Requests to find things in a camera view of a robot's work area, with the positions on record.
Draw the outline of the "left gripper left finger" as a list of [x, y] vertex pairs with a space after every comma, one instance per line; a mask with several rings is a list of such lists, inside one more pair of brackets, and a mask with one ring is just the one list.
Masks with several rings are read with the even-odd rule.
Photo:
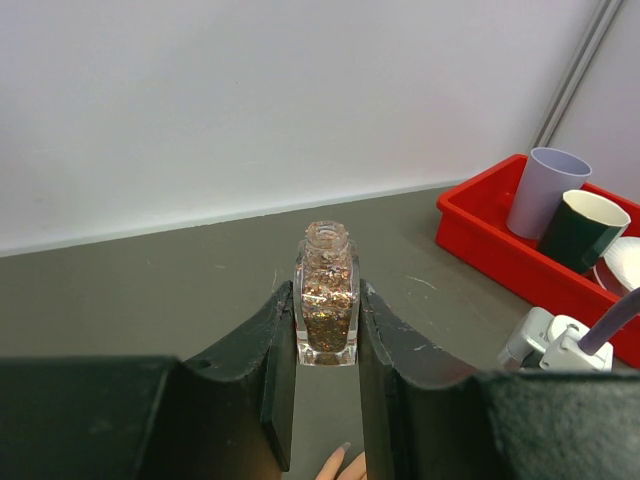
[[290, 467], [293, 287], [188, 360], [5, 358], [5, 479], [278, 479]]

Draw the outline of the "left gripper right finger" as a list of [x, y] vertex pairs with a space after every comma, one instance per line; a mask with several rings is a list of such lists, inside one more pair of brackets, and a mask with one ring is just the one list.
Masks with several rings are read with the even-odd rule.
[[480, 371], [360, 285], [358, 364], [372, 479], [635, 479], [639, 375]]

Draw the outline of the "glitter nail polish bottle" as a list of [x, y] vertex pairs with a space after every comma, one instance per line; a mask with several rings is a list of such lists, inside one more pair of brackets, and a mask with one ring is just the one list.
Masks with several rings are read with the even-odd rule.
[[360, 268], [343, 224], [317, 221], [307, 227], [298, 245], [293, 306], [300, 364], [356, 364]]

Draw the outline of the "mannequin hand with long nails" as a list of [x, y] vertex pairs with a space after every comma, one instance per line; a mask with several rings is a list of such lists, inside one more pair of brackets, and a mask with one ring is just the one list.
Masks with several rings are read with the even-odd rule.
[[345, 442], [339, 446], [326, 460], [315, 480], [367, 480], [365, 452], [357, 455], [346, 467], [343, 466], [350, 447], [350, 442]]

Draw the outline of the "red plastic tray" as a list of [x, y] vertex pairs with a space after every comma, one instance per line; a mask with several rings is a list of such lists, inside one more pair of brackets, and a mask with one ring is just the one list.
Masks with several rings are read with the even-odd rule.
[[531, 305], [591, 327], [619, 296], [589, 274], [579, 275], [545, 257], [535, 240], [506, 226], [527, 159], [512, 155], [441, 194], [436, 243]]

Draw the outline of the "white paper plates stack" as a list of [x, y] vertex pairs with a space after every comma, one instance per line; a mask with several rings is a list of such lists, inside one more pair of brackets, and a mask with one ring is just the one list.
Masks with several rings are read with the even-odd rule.
[[617, 239], [593, 268], [596, 282], [618, 296], [639, 287], [639, 238]]

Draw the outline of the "black mug white inside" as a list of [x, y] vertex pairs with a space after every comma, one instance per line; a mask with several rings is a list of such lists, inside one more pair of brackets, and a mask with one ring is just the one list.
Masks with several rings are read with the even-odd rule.
[[584, 190], [569, 190], [563, 193], [537, 251], [585, 274], [630, 224], [631, 216], [617, 203]]

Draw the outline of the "lavender plastic cup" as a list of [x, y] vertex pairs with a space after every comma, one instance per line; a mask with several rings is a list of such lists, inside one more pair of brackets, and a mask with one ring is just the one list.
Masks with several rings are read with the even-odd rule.
[[570, 153], [549, 147], [531, 150], [520, 178], [507, 228], [525, 239], [538, 239], [548, 226], [564, 192], [580, 189], [592, 167]]

